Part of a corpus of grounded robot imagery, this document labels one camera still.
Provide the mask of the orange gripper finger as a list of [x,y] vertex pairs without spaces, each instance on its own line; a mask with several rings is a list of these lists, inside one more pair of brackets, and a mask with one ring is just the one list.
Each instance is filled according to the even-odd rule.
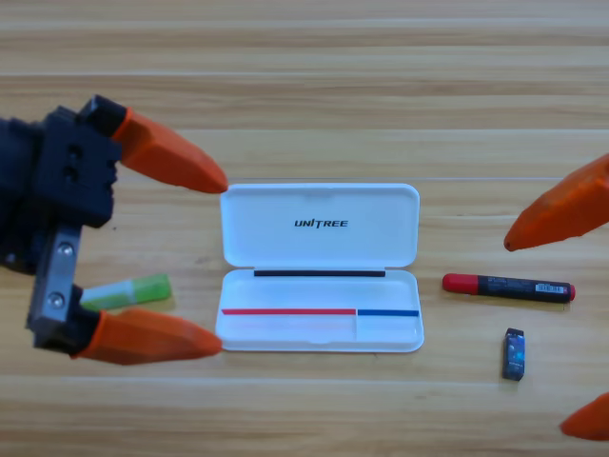
[[506,234],[509,251],[580,237],[608,223],[608,156],[573,171],[526,208]]
[[135,298],[134,289],[86,289],[80,302],[97,323],[70,358],[133,366],[200,359],[222,350],[222,341],[212,332],[177,316],[137,308]]
[[560,424],[560,431],[589,441],[609,440],[609,393],[578,409]]

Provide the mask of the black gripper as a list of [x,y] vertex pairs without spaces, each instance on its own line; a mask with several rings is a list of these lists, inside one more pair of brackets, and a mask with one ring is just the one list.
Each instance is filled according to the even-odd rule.
[[112,216],[121,149],[125,167],[158,182],[228,188],[201,148],[101,95],[79,114],[58,108],[37,123],[1,122],[1,265],[34,278],[26,326],[37,348],[74,355],[99,324],[98,313],[81,307],[74,275],[83,228]]

